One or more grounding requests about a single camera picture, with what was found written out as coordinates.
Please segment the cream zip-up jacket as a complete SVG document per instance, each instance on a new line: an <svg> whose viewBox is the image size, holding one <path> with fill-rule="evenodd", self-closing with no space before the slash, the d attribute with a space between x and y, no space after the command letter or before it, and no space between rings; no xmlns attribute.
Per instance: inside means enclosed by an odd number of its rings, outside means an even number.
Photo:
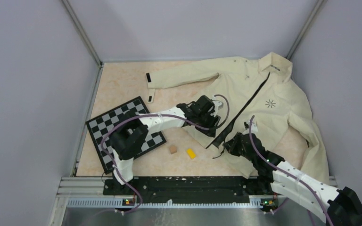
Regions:
<svg viewBox="0 0 362 226"><path fill-rule="evenodd" d="M219 153L220 158L248 177L253 165L243 157L224 150L223 144L245 130L245 122L253 121L260 143L273 151L288 128L296 129L307 141L301 171L323 183L329 182L329 166L320 131L313 121L306 94L291 80L292 63L269 53L249 60L243 57L207 59L147 73L149 89L166 89L213 79L213 83L197 93L197 97L215 94L225 96L229 107L221 113L226 123L214 137L192 127L185 130L203 147Z"/></svg>

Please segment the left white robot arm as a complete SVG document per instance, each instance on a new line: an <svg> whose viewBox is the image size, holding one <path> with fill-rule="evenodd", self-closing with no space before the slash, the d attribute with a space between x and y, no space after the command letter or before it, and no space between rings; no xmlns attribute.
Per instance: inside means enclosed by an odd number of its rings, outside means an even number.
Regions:
<svg viewBox="0 0 362 226"><path fill-rule="evenodd" d="M213 98L202 95L197 101L177 104L157 113L125 114L124 120L104 136L109 139L114 153L115 190L123 195L132 190L133 161L147 136L166 129L193 126L207 137L214 137L216 130L226 122L221 119L219 110L225 106L225 116L230 113L228 99L221 95L223 100L220 101L217 97L218 94Z"/></svg>

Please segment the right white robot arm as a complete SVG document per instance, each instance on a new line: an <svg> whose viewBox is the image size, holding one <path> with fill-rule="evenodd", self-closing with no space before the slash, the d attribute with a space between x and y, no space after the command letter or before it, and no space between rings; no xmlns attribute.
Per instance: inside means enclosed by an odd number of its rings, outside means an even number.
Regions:
<svg viewBox="0 0 362 226"><path fill-rule="evenodd" d="M266 150L255 134L238 132L223 148L252 163L261 177L257 181L261 193L281 194L328 226L362 225L362 203L354 190L329 186L308 176L283 157Z"/></svg>

